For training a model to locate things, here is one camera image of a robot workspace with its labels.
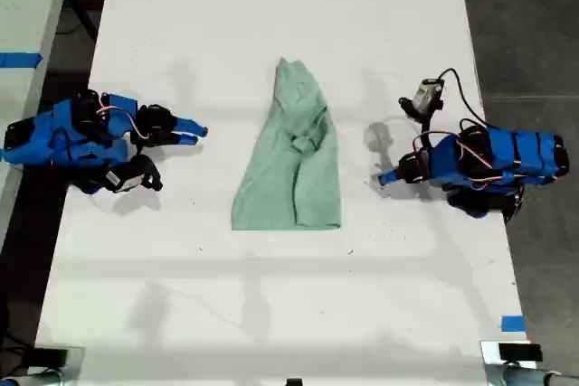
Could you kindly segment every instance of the black cable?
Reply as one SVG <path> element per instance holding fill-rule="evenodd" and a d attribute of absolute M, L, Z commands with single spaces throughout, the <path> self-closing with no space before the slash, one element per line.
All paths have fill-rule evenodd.
<path fill-rule="evenodd" d="M 463 118 L 463 119 L 461 119 L 460 122 L 459 122 L 460 131 L 464 131 L 464 130 L 465 130 L 465 128 L 462 126 L 462 123 L 463 123 L 464 121 L 469 121 L 473 126 L 483 127 L 479 122 L 475 121 L 474 119 Z"/>
<path fill-rule="evenodd" d="M 466 97 L 464 96 L 464 91 L 462 90 L 462 83 L 460 82 L 460 77 L 459 77 L 459 73 L 456 72 L 455 69 L 453 68 L 447 68 L 446 70 L 444 70 L 443 72 L 441 72 L 441 74 L 438 76 L 438 80 L 442 79 L 442 77 L 444 77 L 444 75 L 446 75 L 447 73 L 451 72 L 452 74 L 454 74 L 454 77 L 456 78 L 456 82 L 459 85 L 459 93 L 460 93 L 460 97 L 462 98 L 462 102 L 464 103 L 464 105 L 467 107 L 467 109 L 469 110 L 469 112 L 472 114 L 473 117 L 475 117 L 482 125 L 487 126 L 489 128 L 496 128 L 494 126 L 492 126 L 491 124 L 489 124 L 487 121 L 485 121 L 483 118 L 481 118 L 479 115 L 477 115 L 477 113 L 472 109 L 472 107 L 470 106 L 469 102 L 467 101 Z"/>

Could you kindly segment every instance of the green cloth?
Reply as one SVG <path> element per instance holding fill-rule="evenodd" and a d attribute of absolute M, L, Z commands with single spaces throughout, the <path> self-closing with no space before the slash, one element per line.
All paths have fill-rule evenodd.
<path fill-rule="evenodd" d="M 270 114 L 232 209 L 234 230 L 339 228 L 336 129 L 314 76 L 281 59 Z"/>

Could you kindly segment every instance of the concrete floor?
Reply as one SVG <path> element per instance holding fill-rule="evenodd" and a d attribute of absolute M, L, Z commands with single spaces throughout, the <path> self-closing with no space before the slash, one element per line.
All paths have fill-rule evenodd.
<path fill-rule="evenodd" d="M 467 8 L 489 122 L 557 133 L 570 152 L 566 178 L 527 189 L 508 239 L 529 338 L 542 344 L 546 368 L 579 375 L 579 0 L 467 0 Z M 63 12 L 60 28 L 74 23 Z M 49 68 L 89 71 L 93 48 L 83 29 L 57 36 Z"/>

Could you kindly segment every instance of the green towel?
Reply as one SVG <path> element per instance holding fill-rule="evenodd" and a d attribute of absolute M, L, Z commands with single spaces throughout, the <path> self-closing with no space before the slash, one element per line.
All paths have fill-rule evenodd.
<path fill-rule="evenodd" d="M 314 76 L 281 59 L 270 114 L 232 209 L 234 230 L 340 227 L 336 129 Z"/>

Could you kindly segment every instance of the floor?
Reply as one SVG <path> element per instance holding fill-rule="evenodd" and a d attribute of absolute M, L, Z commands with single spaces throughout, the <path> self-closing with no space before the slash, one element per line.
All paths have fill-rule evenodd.
<path fill-rule="evenodd" d="M 572 162 L 579 157 L 578 5 L 579 0 L 467 0 L 487 119 L 500 127 L 559 134 Z M 97 24 L 100 15 L 93 13 L 91 18 Z M 94 43 L 78 27 L 72 11 L 62 11 L 58 33 L 44 103 L 68 97 L 88 83 Z M 56 210 L 64 195 L 58 181 L 53 183 L 58 192 L 51 205 Z M 21 188 L 18 201 L 23 209 L 33 206 L 34 183 L 33 179 L 28 189 Z M 577 198 L 579 175 L 572 171 L 553 185 L 528 189 L 521 212 L 508 225 L 529 339 L 542 345 L 546 368 L 574 375 L 579 375 L 579 286 L 574 284 L 579 262 L 579 240 L 574 236 L 579 233 L 579 220 L 574 218 Z M 14 234 L 32 226 L 26 219 L 13 221 Z M 47 231 L 57 231 L 53 221 L 47 222 Z M 18 256 L 17 247 L 22 245 L 13 245 L 13 255 Z M 53 246 L 46 249 L 50 259 Z M 40 266 L 48 276 L 50 261 Z M 44 287 L 45 282 L 39 282 L 35 293 L 43 294 Z M 14 330 L 33 340 L 39 303 L 11 290 Z"/>

